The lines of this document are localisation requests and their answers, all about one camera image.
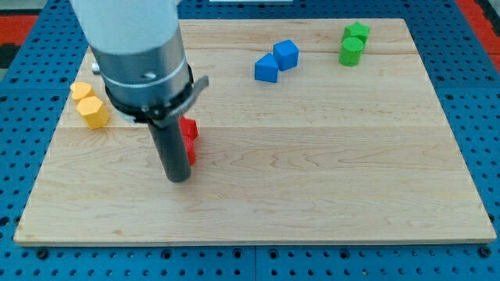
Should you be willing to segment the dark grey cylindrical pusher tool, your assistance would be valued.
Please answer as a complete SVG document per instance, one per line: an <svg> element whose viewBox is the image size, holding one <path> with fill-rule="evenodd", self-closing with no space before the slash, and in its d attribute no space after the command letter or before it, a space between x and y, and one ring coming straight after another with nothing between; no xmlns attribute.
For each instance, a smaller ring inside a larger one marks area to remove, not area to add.
<svg viewBox="0 0 500 281"><path fill-rule="evenodd" d="M174 121L160 127L150 122L148 128L167 179L174 183L187 180L191 175L191 166L179 123Z"/></svg>

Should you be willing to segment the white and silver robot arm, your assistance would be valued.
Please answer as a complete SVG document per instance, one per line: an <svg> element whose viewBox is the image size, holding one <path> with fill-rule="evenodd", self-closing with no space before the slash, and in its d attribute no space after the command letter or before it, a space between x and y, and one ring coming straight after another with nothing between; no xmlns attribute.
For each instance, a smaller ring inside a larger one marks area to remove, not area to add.
<svg viewBox="0 0 500 281"><path fill-rule="evenodd" d="M113 107L145 123L167 178L191 175L179 118L197 98L184 53L177 2L71 0Z"/></svg>

